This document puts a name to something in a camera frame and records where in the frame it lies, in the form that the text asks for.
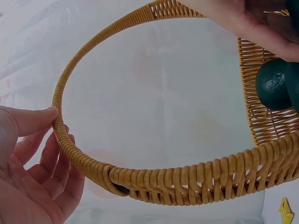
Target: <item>dark green avocado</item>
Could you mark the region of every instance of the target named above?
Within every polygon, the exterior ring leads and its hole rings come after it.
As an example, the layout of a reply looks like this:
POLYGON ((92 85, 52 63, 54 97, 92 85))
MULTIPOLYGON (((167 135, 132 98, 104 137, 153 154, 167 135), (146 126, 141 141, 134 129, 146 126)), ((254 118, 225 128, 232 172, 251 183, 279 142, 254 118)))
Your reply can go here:
POLYGON ((292 107, 285 85, 287 62, 278 58, 265 63, 256 76, 256 92, 261 103, 271 110, 284 110, 292 107))
POLYGON ((286 0, 285 5, 290 13, 294 26, 299 29, 299 0, 286 0))
POLYGON ((299 113, 299 63, 288 63, 285 69, 285 85, 291 102, 299 113))

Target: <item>yellow object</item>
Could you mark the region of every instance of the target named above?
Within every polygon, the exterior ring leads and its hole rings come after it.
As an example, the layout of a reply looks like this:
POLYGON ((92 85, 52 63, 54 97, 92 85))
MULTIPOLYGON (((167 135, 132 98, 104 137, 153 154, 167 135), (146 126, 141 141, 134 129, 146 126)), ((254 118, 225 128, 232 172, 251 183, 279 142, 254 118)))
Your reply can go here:
POLYGON ((294 218, 293 213, 291 212, 290 205, 286 198, 282 199, 280 208, 278 210, 281 213, 282 224, 291 224, 294 218))

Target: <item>woven basket wall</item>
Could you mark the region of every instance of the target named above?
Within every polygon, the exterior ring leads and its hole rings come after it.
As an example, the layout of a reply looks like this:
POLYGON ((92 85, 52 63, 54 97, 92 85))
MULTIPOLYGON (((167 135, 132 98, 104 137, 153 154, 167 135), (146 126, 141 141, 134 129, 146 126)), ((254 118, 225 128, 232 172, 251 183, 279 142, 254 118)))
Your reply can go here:
POLYGON ((77 63, 96 45, 124 29, 150 21, 191 17, 203 16, 175 0, 158 0, 119 19, 82 47, 63 71, 53 96, 53 106, 59 110, 53 128, 63 152, 86 177, 107 191, 163 205, 219 202, 297 179, 299 116, 294 110, 269 111, 255 90, 258 69, 275 56, 240 38, 237 44, 244 102, 256 148, 183 168, 135 170, 96 161, 72 143, 64 128, 62 97, 77 63))

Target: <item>tan wicker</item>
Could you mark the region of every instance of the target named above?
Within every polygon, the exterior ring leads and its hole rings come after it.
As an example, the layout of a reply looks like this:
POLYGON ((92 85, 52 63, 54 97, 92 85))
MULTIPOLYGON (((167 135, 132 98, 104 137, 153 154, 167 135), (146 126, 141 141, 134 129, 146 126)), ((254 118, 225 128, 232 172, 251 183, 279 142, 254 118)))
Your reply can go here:
POLYGON ((236 155, 183 168, 135 170, 90 158, 69 138, 62 119, 62 96, 77 63, 95 46, 129 27, 162 19, 203 17, 175 0, 157 0, 119 19, 92 38, 63 71, 54 93, 59 115, 53 124, 63 152, 86 177, 107 191, 162 205, 201 205, 255 193, 299 177, 299 123, 294 110, 269 111, 255 90, 256 72, 275 57, 263 48, 237 39, 244 100, 255 147, 236 155))

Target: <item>white backdrop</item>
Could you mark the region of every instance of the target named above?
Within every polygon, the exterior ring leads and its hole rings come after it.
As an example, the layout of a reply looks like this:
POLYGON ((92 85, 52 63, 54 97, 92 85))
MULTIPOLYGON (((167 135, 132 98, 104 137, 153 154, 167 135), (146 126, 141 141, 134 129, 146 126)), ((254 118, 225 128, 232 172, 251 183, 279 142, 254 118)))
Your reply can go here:
MULTIPOLYGON (((50 106, 62 70, 80 47, 146 3, 1 0, 0 104, 50 106)), ((210 20, 140 25, 80 62, 66 86, 64 120, 85 153, 122 167, 169 168, 235 154, 252 147, 238 64, 235 37, 210 20)), ((261 192, 166 207, 115 197, 86 180, 68 223, 260 224, 263 199, 261 192)))

